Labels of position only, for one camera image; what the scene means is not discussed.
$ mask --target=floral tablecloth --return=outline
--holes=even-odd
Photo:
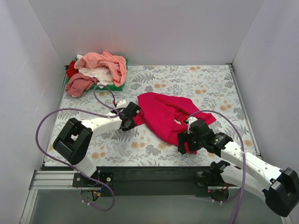
[[[245,149],[258,153],[253,144],[236,87],[227,65],[214,66],[129,66],[123,91],[115,91],[117,100],[138,103],[137,96],[145,92],[190,98],[199,109],[210,109],[223,113],[240,131]],[[112,98],[108,91],[98,91],[100,99],[110,104]],[[79,108],[101,114],[109,109],[102,106],[86,91],[80,98],[62,96],[60,108]],[[211,124],[215,132],[224,132],[237,142],[233,128],[221,117]],[[95,118],[93,115],[75,111],[63,111],[57,115],[52,131],[48,153],[63,159],[52,147],[54,139],[66,121],[72,117],[79,120]],[[130,131],[112,131],[94,138],[87,151],[96,166],[209,166],[218,161],[214,154],[201,149],[197,154],[182,155],[174,145],[168,145],[152,133],[145,124]],[[46,157],[45,166],[62,164]]]

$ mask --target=red cloth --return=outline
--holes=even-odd
[[[80,97],[84,90],[90,89],[95,83],[98,83],[96,78],[77,73],[70,78],[65,87],[65,91],[68,95]]]
[[[66,71],[67,77],[69,79],[72,78],[73,75],[79,73],[79,70],[75,69],[74,65],[75,65],[75,61],[71,61],[71,63],[69,64],[69,69]]]
[[[178,133],[186,132],[188,125],[184,120],[199,109],[193,102],[184,97],[166,96],[148,92],[138,96],[138,104],[143,109],[135,118],[138,125],[143,123],[160,139],[178,146]],[[209,125],[216,121],[210,113],[197,113],[197,119],[204,119]]]

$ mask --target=green basket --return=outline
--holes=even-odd
[[[126,59],[126,66],[127,66],[127,69],[128,69],[128,59]],[[65,79],[65,84],[67,84],[69,82],[69,78],[66,76],[66,79]],[[96,86],[97,84],[93,84],[88,90],[93,90],[94,87]],[[107,85],[107,87],[110,89],[110,90],[113,90],[113,91],[122,91],[122,88],[124,87],[125,84],[117,87],[115,86],[114,84],[113,85]],[[106,88],[100,88],[100,87],[97,87],[97,90],[107,90]]]

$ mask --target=pile of clothes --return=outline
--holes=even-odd
[[[103,54],[90,52],[84,56],[77,55],[77,61],[70,63],[66,74],[70,79],[65,87],[66,93],[80,97],[94,84],[123,85],[127,75],[126,59],[107,51]]]

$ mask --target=gray floor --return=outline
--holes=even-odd
[[[98,201],[108,207],[111,198]],[[223,224],[228,223],[234,204],[219,205],[192,196],[119,196],[111,211],[101,212],[82,204],[79,191],[39,191],[30,224]],[[245,192],[237,223],[282,221],[259,198]]]

